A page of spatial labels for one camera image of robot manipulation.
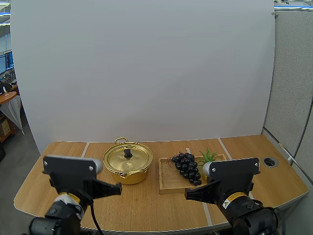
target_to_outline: office floor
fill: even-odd
[[[21,120],[25,135],[17,129],[16,136],[3,142],[6,156],[0,162],[0,235],[27,233],[32,219],[13,205],[16,193],[40,157],[23,109]]]

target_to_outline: warning label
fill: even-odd
[[[232,195],[230,195],[224,202],[223,202],[223,207],[226,209],[229,204],[235,200],[237,197],[241,197],[241,196],[246,196],[245,193],[243,192],[236,192],[236,193],[233,193]]]

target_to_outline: pot handle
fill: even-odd
[[[120,137],[120,138],[117,138],[116,140],[115,140],[115,144],[114,145],[116,145],[117,144],[117,141],[120,141],[120,140],[125,140],[126,141],[126,143],[128,143],[128,139],[126,138],[126,137]]]
[[[145,172],[145,171],[143,169],[133,170],[133,171],[128,172],[127,175],[125,175],[125,176],[121,175],[121,177],[123,177],[124,179],[127,179],[131,175],[135,175],[135,174],[141,173],[141,172]]]

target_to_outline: white cloth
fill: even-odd
[[[3,112],[14,124],[23,132],[21,122],[21,97],[17,95],[13,99],[1,105],[0,111]]]

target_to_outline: green plant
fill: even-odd
[[[215,161],[214,157],[217,156],[217,153],[212,153],[212,155],[210,155],[210,150],[208,147],[206,148],[206,153],[204,154],[203,152],[201,152],[201,154],[204,157],[204,161],[200,160],[200,162],[202,162],[203,164],[199,166],[203,166],[205,163],[208,163],[208,162],[214,162]]]

